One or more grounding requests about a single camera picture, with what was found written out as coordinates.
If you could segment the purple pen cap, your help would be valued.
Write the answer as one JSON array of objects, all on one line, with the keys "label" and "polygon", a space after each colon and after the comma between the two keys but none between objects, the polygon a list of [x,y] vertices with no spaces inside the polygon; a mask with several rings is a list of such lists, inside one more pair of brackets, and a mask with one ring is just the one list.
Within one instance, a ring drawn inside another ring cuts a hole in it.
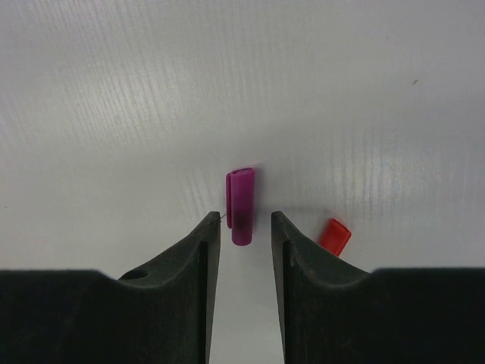
[{"label": "purple pen cap", "polygon": [[241,168],[226,175],[226,210],[232,242],[237,246],[249,245],[255,212],[254,168]]}]

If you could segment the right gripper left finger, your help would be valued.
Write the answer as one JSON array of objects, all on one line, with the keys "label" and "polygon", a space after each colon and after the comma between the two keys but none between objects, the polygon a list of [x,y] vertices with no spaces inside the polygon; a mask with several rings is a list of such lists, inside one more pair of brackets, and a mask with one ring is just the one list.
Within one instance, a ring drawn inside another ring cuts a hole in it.
[{"label": "right gripper left finger", "polygon": [[221,218],[113,279],[96,270],[1,273],[3,363],[207,363]]}]

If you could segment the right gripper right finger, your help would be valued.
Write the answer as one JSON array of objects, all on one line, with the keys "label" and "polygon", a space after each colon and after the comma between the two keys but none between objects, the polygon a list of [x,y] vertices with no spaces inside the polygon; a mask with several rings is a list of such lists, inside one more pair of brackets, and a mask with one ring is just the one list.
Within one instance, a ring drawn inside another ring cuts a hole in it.
[{"label": "right gripper right finger", "polygon": [[482,268],[366,272],[271,216],[287,363],[482,363]]}]

